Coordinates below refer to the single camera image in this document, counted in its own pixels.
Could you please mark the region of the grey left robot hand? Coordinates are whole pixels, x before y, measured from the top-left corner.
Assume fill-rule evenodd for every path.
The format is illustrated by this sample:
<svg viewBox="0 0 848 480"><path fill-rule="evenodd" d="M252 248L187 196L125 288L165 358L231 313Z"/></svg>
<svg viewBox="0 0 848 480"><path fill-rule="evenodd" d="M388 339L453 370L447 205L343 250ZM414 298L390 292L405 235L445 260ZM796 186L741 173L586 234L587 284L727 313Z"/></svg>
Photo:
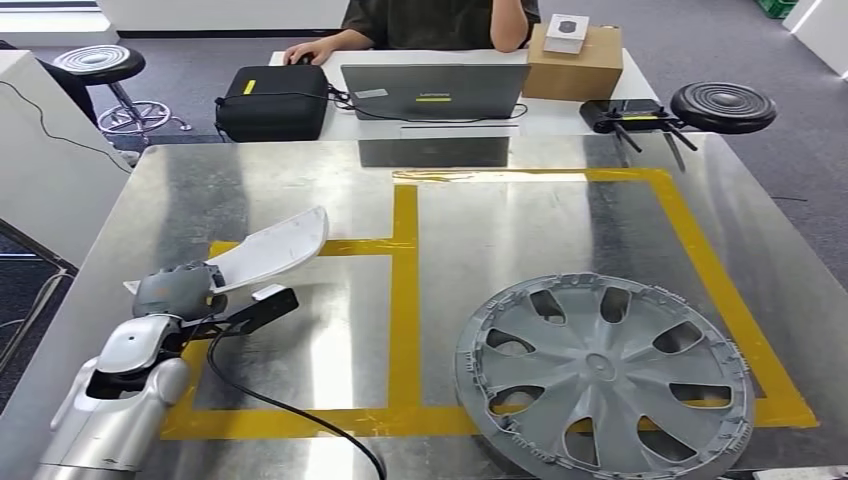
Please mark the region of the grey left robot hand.
<svg viewBox="0 0 848 480"><path fill-rule="evenodd" d="M132 313L135 317L168 314L183 321L202 320L226 309L226 296L215 292L223 285L219 268L204 262L165 268L139 282Z"/></svg>

